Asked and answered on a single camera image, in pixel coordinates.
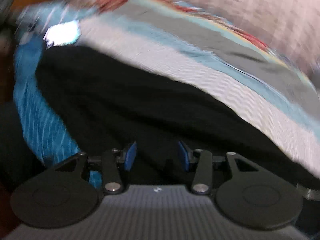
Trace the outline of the beige patterned curtain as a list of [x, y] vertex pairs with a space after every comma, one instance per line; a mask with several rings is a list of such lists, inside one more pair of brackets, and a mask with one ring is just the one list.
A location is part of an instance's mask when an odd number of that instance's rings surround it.
[[232, 22], [300, 70], [319, 68], [319, 0], [177, 0]]

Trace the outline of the blue patterned bed sheet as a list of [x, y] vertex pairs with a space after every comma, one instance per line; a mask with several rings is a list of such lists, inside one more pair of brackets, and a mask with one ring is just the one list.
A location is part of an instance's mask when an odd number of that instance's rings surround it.
[[53, 1], [29, 5], [17, 15], [19, 45], [15, 52], [14, 102], [24, 140], [46, 167], [62, 162], [80, 149], [37, 87], [35, 70], [46, 48], [43, 38], [50, 27], [79, 21], [96, 11]]

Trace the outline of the red floral blanket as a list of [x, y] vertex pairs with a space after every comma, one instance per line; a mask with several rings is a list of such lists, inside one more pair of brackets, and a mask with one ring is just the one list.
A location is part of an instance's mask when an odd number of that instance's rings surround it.
[[193, 20], [206, 28], [218, 31], [230, 38], [236, 38], [244, 45], [252, 44], [260, 51], [268, 53], [268, 45], [261, 42], [258, 38], [235, 27], [226, 19], [209, 14], [201, 8], [193, 7], [184, 2], [173, 2], [172, 0], [97, 0], [101, 11], [114, 10], [124, 5], [128, 1], [141, 1], [144, 6], [154, 6], [157, 12], [163, 12], [171, 17], [183, 16], [188, 20]]

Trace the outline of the smartphone with lit screen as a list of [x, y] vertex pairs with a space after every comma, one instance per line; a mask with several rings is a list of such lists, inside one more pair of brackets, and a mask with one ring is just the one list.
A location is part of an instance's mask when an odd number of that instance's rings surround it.
[[79, 21], [60, 23], [48, 28], [44, 35], [47, 49], [75, 44], [81, 35]]

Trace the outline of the striped zigzag bedspread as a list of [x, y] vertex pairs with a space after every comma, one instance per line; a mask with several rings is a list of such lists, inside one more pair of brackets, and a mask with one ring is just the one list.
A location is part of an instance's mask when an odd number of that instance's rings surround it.
[[210, 94], [319, 174], [318, 95], [281, 61], [141, 1], [85, 18], [80, 29], [80, 41], [95, 50]]

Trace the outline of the black pants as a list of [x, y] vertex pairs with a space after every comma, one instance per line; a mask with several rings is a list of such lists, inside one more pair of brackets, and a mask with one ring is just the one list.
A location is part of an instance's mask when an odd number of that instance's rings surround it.
[[52, 47], [37, 65], [37, 86], [82, 151], [99, 155], [137, 143], [133, 184], [189, 184], [179, 141], [215, 154], [234, 151], [295, 184], [319, 179], [266, 135], [202, 90], [146, 72], [84, 46]]

